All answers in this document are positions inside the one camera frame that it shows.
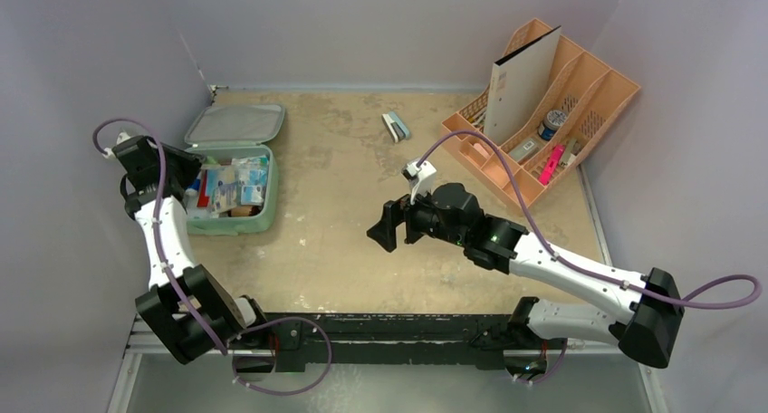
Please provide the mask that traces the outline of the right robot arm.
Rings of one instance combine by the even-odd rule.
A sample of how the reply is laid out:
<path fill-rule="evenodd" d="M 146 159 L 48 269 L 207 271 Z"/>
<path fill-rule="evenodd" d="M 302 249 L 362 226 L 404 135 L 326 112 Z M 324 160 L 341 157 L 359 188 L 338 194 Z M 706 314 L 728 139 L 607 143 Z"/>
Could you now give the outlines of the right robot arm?
<path fill-rule="evenodd" d="M 684 310 L 672 274 L 653 268 L 640 274 L 576 255 L 511 220 L 487 214 L 459 183 L 425 195 L 386 202 L 368 238 L 385 251 L 397 248 L 399 225 L 406 243 L 431 238 L 457 245 L 473 264 L 549 284 L 581 299 L 580 305 L 523 300 L 523 313 L 508 323 L 511 340 L 529 347 L 539 339 L 571 338 L 619 348 L 652 368 L 668 367 Z"/>

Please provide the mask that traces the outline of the brown bottle orange cap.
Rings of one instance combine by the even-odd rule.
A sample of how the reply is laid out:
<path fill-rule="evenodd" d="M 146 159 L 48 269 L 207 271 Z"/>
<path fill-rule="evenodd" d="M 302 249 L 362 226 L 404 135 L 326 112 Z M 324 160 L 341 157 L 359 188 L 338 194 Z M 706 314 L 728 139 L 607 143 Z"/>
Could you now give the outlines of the brown bottle orange cap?
<path fill-rule="evenodd" d="M 256 216 L 260 212 L 259 206 L 236 206 L 228 211 L 230 217 Z"/>

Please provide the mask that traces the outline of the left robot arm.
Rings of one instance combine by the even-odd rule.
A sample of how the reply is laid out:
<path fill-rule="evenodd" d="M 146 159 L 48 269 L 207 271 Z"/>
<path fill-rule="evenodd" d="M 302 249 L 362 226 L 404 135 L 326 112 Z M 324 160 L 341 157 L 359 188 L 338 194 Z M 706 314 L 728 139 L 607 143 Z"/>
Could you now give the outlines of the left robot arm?
<path fill-rule="evenodd" d="M 149 289 L 135 300 L 141 319 L 182 364 L 234 338 L 249 349 L 265 345 L 270 324 L 256 301 L 235 298 L 192 255 L 185 195 L 202 156 L 125 132 L 111 153 L 125 169 L 120 194 L 149 254 Z"/>

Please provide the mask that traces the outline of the red first aid pouch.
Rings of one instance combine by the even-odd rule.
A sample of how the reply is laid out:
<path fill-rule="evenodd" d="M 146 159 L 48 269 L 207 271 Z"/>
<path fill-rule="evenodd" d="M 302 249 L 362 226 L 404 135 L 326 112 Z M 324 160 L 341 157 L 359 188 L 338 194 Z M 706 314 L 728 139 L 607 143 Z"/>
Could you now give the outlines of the red first aid pouch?
<path fill-rule="evenodd" d="M 208 208 L 210 196 L 207 189 L 207 170 L 203 169 L 198 177 L 199 185 L 197 188 L 197 207 Z"/>

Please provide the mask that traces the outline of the clear zip bag of pads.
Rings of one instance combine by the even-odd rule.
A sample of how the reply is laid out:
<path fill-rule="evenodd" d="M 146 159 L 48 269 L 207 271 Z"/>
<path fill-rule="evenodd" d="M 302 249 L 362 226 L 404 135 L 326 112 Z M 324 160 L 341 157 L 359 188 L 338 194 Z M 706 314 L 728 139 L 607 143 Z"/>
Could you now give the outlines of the clear zip bag of pads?
<path fill-rule="evenodd" d="M 262 206 L 268 181 L 269 158 L 265 155 L 249 158 L 234 158 L 239 185 L 239 201 L 246 206 Z"/>

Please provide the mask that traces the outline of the blue white wipes packet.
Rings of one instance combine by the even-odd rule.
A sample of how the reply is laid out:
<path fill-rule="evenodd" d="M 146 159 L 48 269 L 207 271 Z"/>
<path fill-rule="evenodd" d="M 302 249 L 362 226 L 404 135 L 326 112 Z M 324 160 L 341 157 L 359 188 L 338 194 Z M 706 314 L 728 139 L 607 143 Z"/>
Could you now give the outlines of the blue white wipes packet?
<path fill-rule="evenodd" d="M 232 165 L 210 168 L 207 173 L 206 192 L 212 212 L 225 213 L 237 207 L 238 179 Z"/>

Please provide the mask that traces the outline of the white blue bandage roll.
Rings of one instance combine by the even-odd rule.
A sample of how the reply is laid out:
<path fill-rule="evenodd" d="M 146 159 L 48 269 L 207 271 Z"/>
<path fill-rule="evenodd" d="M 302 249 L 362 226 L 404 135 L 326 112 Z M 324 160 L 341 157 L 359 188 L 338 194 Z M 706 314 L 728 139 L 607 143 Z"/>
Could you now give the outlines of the white blue bandage roll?
<path fill-rule="evenodd" d="M 201 188 L 201 179 L 196 178 L 186 189 L 185 195 L 189 197 L 196 197 L 199 194 Z"/>

